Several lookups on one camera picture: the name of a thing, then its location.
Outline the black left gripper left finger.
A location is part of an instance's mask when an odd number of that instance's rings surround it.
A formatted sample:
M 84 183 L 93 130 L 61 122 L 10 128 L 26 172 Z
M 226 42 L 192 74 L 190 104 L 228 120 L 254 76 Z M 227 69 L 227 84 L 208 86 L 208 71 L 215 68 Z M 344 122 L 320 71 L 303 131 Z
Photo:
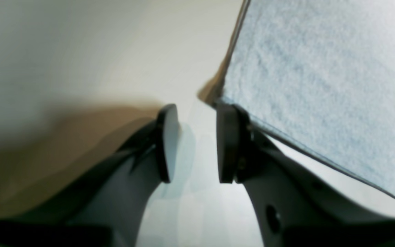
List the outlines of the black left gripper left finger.
M 2 247 L 133 247 L 150 196 L 174 178 L 175 104 L 39 206 L 0 219 Z

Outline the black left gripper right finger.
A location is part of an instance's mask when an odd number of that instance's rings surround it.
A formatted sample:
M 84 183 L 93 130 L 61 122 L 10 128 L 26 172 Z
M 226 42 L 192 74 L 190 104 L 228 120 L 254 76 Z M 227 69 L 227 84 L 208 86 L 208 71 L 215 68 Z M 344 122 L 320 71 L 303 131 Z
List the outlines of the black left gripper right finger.
M 216 107 L 219 181 L 242 184 L 266 247 L 395 247 L 395 218 L 350 200 L 292 160 L 238 105 Z

